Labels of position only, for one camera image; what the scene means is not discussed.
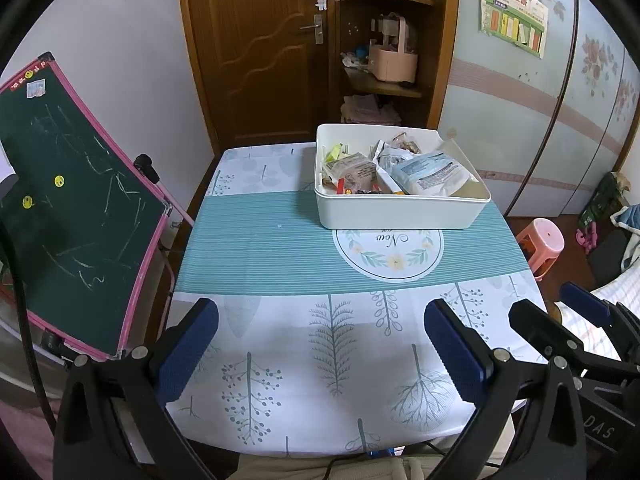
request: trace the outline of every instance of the storage box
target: storage box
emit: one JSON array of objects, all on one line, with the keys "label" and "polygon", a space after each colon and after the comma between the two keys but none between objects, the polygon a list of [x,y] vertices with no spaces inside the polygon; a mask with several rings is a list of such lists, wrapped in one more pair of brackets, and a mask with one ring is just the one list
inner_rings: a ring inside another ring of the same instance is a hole
[{"label": "storage box", "polygon": [[[387,142],[406,132],[424,153],[440,149],[467,168],[478,182],[467,181],[452,196],[338,195],[322,185],[322,159],[339,142],[349,153],[369,155],[378,140]],[[478,172],[453,140],[442,140],[435,130],[369,124],[321,124],[316,139],[314,190],[321,224],[328,229],[465,229],[491,200]]]},{"label": "storage box", "polygon": [[406,50],[406,22],[400,17],[398,51],[388,49],[388,36],[384,36],[382,45],[369,47],[369,71],[380,81],[415,81],[418,67],[418,55],[408,54]]}]

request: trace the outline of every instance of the wooden door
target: wooden door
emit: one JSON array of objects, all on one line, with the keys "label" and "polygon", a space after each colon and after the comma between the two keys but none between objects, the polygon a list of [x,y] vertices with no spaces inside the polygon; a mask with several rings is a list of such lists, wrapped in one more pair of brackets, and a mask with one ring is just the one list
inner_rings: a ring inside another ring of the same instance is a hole
[{"label": "wooden door", "polygon": [[[200,103],[222,150],[315,138],[328,102],[328,20],[317,2],[180,0]],[[300,29],[315,14],[323,44]]]}]

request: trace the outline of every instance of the chalkboard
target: chalkboard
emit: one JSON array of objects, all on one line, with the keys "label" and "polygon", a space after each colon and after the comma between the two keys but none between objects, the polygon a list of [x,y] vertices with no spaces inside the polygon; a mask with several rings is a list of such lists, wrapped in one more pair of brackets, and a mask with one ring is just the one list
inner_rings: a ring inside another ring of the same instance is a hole
[{"label": "chalkboard", "polygon": [[0,218],[15,245],[30,319],[81,349],[117,354],[166,221],[162,195],[50,53],[0,89],[0,140],[18,174]]}]

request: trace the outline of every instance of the blue and white package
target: blue and white package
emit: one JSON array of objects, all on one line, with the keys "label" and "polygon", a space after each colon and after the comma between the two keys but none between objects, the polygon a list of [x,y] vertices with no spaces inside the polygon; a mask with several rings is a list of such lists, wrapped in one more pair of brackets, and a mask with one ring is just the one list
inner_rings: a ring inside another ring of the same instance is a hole
[{"label": "blue and white package", "polygon": [[416,155],[391,169],[391,177],[411,195],[450,196],[469,179],[478,180],[441,150]]}]

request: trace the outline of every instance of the red label on chalkboard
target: red label on chalkboard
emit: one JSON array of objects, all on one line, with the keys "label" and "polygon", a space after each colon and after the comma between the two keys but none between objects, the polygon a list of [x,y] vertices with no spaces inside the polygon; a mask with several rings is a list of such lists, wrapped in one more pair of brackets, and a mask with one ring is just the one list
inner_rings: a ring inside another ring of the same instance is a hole
[{"label": "red label on chalkboard", "polygon": [[32,79],[40,70],[46,67],[46,65],[46,61],[37,61],[33,65],[28,66],[24,72],[20,72],[20,74],[18,74],[9,85],[11,92],[20,88],[22,83],[28,82]]}]

